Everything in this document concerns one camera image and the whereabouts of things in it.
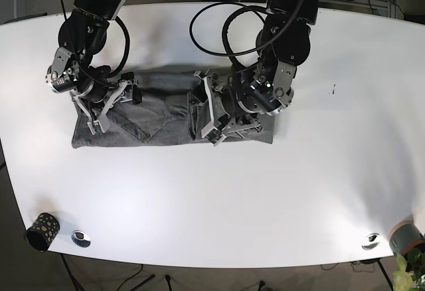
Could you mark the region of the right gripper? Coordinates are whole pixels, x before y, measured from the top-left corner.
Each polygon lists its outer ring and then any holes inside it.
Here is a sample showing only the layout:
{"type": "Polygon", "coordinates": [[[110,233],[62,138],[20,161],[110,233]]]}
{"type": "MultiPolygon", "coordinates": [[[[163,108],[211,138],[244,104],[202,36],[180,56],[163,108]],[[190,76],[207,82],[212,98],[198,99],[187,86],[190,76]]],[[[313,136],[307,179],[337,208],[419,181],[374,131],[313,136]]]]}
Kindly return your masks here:
{"type": "Polygon", "coordinates": [[[93,83],[90,83],[83,92],[77,89],[72,91],[72,101],[87,117],[87,126],[92,135],[103,134],[110,128],[110,121],[107,113],[115,104],[131,102],[134,105],[143,101],[142,92],[137,86],[137,81],[118,81],[118,87],[113,91],[106,92],[106,95],[99,102],[92,102],[89,93],[93,90],[93,83]]]}

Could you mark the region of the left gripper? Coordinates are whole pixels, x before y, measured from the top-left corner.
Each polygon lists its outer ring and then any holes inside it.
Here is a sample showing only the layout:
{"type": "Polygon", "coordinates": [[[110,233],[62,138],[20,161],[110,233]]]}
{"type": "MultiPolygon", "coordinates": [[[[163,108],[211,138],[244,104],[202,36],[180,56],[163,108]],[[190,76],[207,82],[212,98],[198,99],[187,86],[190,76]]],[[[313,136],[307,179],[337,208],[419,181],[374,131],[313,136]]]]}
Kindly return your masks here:
{"type": "Polygon", "coordinates": [[[237,103],[230,79],[217,72],[196,71],[200,80],[193,90],[193,141],[209,142],[266,142],[266,125],[259,113],[246,112],[237,103]]]}

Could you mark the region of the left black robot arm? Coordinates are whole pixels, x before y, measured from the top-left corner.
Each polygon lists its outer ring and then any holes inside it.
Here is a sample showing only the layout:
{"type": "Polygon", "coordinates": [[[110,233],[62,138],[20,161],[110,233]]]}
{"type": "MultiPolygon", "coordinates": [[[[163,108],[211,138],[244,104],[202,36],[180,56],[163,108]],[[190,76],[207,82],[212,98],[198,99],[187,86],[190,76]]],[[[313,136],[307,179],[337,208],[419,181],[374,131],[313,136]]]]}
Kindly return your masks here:
{"type": "Polygon", "coordinates": [[[201,86],[193,92],[200,104],[208,106],[200,137],[217,146],[228,138],[243,140],[266,127],[264,116],[274,117],[294,97],[292,82],[297,67],[310,52],[309,34],[316,22],[319,0],[267,0],[266,7],[239,4],[222,28],[222,43],[232,71],[227,75],[197,71],[201,86]],[[228,41],[231,22],[253,12],[263,22],[256,38],[257,61],[244,66],[228,41]]]}

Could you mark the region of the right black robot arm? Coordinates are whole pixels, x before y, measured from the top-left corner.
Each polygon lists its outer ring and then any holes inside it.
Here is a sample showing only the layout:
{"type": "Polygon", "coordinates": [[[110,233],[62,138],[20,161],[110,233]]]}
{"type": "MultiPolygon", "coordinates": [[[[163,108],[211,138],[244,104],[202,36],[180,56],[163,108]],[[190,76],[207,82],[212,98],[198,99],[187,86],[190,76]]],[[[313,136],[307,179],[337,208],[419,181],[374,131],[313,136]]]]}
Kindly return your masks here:
{"type": "Polygon", "coordinates": [[[46,73],[53,92],[69,92],[72,101],[87,117],[91,134],[110,128],[107,113],[117,102],[140,104],[141,90],[133,72],[122,70],[128,60],[130,37],[118,13],[126,0],[75,0],[70,15],[58,34],[58,49],[46,73]],[[124,54],[115,70],[93,67],[94,55],[105,46],[110,22],[116,22],[124,34],[124,54]]]}

